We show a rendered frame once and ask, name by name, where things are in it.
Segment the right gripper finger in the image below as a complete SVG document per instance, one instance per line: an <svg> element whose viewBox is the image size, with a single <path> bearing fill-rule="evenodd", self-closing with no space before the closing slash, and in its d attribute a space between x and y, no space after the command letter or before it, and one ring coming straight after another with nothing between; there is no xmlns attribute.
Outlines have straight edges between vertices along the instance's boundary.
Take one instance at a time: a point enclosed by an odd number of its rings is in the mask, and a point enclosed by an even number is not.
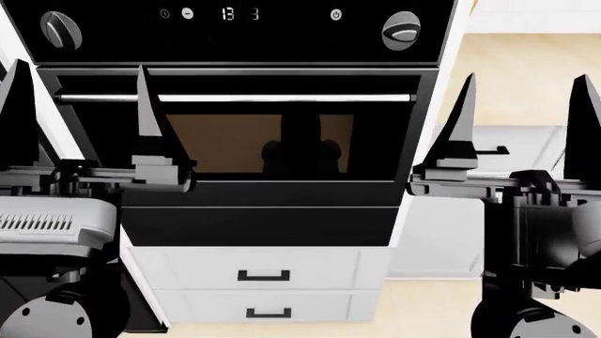
<svg viewBox="0 0 601 338"><path fill-rule="evenodd" d="M412 174L422 179L461 182L469 170L478 167L472 142L476 103L476 76L466 78L454 108L423 162L413 167Z"/></svg>
<svg viewBox="0 0 601 338"><path fill-rule="evenodd" d="M601 181L601 97L588 75L577 77L572 86L563 176Z"/></svg>

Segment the black built-in oven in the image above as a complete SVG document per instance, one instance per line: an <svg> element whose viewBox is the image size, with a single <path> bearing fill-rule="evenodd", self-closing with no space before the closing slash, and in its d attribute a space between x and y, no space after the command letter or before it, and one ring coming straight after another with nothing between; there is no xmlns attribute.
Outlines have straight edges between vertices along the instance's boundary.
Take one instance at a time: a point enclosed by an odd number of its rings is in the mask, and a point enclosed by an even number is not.
<svg viewBox="0 0 601 338"><path fill-rule="evenodd" d="M41 67L434 69L459 0L0 0L26 54ZM183 8L193 10L184 19ZM256 22L225 22L222 8L259 8ZM342 10L333 21L331 11ZM78 50L56 49L40 29L49 11L80 27ZM410 11L420 35L406 50L381 30ZM396 207L127 207L136 247L385 247Z"/></svg>

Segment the white digital oven display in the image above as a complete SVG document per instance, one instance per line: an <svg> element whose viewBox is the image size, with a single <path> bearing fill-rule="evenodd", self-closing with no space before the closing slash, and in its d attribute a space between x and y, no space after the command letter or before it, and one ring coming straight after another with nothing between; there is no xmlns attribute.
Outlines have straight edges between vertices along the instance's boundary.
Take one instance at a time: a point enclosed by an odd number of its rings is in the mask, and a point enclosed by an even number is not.
<svg viewBox="0 0 601 338"><path fill-rule="evenodd" d="M259 20L259 8L222 8L221 11L225 22Z"/></svg>

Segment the grey level-grip oven knob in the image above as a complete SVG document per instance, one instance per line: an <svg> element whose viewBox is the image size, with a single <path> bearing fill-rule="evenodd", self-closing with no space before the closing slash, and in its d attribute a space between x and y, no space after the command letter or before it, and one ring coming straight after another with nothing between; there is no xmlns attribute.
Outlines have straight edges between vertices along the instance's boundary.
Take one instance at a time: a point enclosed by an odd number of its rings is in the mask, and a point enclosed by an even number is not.
<svg viewBox="0 0 601 338"><path fill-rule="evenodd" d="M382 41L389 50L400 52L417 41L421 31L419 18L410 11L401 11L391 16L381 30Z"/></svg>

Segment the grey slanted-grip oven knob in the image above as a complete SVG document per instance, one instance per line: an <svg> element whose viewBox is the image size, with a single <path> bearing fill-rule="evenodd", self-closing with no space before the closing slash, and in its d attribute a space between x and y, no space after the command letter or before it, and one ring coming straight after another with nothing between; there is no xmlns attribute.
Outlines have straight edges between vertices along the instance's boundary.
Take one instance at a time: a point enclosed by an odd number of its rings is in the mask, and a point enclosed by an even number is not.
<svg viewBox="0 0 601 338"><path fill-rule="evenodd" d="M58 50L75 51L83 43L80 27L69 16L49 11L40 18L43 36Z"/></svg>

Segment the short white drawer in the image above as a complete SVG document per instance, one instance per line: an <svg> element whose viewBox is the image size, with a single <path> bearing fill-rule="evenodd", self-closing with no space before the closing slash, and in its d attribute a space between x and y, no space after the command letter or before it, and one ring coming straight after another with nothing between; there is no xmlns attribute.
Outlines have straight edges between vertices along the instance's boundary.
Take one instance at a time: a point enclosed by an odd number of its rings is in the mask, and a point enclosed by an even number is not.
<svg viewBox="0 0 601 338"><path fill-rule="evenodd" d="M369 321L378 290L158 290L155 296L171 323L285 323ZM246 309L292 317L247 318Z"/></svg>

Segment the white side cabinet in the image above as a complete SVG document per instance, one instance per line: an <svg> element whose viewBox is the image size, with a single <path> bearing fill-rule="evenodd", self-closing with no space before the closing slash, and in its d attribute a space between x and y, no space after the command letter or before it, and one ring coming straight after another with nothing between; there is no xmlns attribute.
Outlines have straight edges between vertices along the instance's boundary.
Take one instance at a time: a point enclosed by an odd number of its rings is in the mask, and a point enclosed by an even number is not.
<svg viewBox="0 0 601 338"><path fill-rule="evenodd" d="M509 155L478 156L471 171L481 177L508 177L539 169L562 174L564 126L477 126L476 150L506 146ZM415 197L400 241L393 251L389 278L471 279L483 270L484 205L477 199Z"/></svg>

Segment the black glass oven door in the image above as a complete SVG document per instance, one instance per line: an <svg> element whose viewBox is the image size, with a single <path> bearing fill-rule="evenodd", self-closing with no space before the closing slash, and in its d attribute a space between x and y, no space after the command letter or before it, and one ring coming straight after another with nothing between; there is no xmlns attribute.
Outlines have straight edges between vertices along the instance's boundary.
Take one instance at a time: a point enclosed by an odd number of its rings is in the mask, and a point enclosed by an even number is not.
<svg viewBox="0 0 601 338"><path fill-rule="evenodd" d="M194 188L130 192L127 207L396 207L434 69L147 68L158 95L417 95L411 102L162 102L196 161ZM56 95L137 95L138 68L41 67ZM137 101L61 103L83 154L127 168Z"/></svg>

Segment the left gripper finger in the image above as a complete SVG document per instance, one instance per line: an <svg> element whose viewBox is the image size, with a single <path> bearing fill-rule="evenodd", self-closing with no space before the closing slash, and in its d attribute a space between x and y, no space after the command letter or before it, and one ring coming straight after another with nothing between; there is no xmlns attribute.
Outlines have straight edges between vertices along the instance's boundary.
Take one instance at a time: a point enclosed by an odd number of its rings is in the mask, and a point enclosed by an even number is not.
<svg viewBox="0 0 601 338"><path fill-rule="evenodd" d="M39 160L39 126L29 64L16 59L0 84L0 170Z"/></svg>
<svg viewBox="0 0 601 338"><path fill-rule="evenodd" d="M177 137L146 67L138 67L136 88L138 137L131 155L135 179L159 191L190 191L196 161Z"/></svg>

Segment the tall white drawer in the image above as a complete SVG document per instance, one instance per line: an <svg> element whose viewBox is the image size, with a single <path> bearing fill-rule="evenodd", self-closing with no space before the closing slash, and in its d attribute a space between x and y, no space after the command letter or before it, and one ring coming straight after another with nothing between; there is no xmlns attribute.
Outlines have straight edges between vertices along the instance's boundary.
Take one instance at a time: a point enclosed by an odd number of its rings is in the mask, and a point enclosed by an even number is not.
<svg viewBox="0 0 601 338"><path fill-rule="evenodd" d="M132 247L137 267L155 290L380 289L392 257L389 247ZM279 275L290 281L238 281Z"/></svg>

